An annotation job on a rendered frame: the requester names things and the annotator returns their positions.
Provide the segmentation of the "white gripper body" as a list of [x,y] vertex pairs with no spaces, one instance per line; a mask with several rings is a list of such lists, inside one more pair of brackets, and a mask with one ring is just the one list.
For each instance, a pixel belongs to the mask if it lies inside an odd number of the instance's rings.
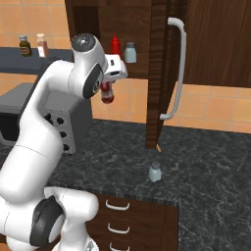
[[127,78],[127,70],[124,63],[119,63],[118,65],[110,66],[104,73],[104,82],[113,82],[118,79]]

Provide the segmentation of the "pale grey shaker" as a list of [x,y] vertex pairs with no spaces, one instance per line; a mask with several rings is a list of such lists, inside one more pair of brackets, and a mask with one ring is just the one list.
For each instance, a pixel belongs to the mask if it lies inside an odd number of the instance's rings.
[[153,162],[149,168],[149,178],[151,181],[156,182],[162,178],[162,171],[158,162]]
[[125,61],[127,63],[136,62],[136,50],[133,42],[128,42],[125,46]]

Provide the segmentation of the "red condiment bottle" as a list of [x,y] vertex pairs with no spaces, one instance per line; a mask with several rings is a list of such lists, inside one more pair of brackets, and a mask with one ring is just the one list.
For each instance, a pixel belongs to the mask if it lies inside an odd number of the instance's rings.
[[101,89],[101,99],[105,104],[110,104],[114,101],[114,92],[112,89],[112,83],[111,82],[103,82],[100,85]]

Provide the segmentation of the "red squeeze bottle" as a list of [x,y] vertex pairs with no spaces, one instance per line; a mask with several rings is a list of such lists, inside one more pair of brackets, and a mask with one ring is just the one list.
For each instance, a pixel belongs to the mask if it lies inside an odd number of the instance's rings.
[[116,34],[114,34],[111,40],[111,53],[121,56],[121,42]]

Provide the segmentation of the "dark wood cabinet door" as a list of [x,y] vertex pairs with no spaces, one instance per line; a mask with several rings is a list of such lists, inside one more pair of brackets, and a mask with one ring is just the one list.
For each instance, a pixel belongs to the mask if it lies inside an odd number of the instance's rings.
[[251,0],[189,0],[184,81],[251,88]]
[[178,80],[180,31],[168,18],[186,23],[189,0],[152,0],[145,147],[155,149]]

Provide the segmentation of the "dark wood cabinet body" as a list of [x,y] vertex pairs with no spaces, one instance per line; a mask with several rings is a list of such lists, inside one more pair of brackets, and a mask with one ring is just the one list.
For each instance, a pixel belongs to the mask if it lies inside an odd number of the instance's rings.
[[136,62],[126,64],[129,78],[147,78],[149,68],[151,0],[65,0],[70,38],[80,33],[95,35],[106,54],[114,35],[121,54],[133,42]]

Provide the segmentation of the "brown glass bottle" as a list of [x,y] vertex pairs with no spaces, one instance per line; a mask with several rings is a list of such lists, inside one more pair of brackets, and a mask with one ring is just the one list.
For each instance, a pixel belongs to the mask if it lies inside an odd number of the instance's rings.
[[29,57],[32,55],[30,44],[27,41],[27,37],[25,35],[20,36],[20,49],[24,57]]

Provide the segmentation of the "grey toaster oven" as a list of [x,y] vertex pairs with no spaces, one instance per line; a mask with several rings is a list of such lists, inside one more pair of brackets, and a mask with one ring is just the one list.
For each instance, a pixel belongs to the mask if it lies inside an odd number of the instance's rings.
[[[0,142],[14,146],[18,136],[18,118],[32,86],[22,83],[0,97]],[[73,154],[92,126],[90,100],[52,92],[44,107],[43,116],[60,132],[64,152]]]

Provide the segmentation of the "dark wall shelf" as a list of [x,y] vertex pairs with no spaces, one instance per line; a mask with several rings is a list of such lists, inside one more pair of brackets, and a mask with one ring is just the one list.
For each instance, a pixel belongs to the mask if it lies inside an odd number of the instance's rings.
[[[48,59],[39,57],[37,48],[31,50],[32,55],[24,57],[20,47],[0,47],[0,73],[38,75],[41,72],[42,64]],[[73,51],[71,49],[49,49],[49,56],[71,62]]]

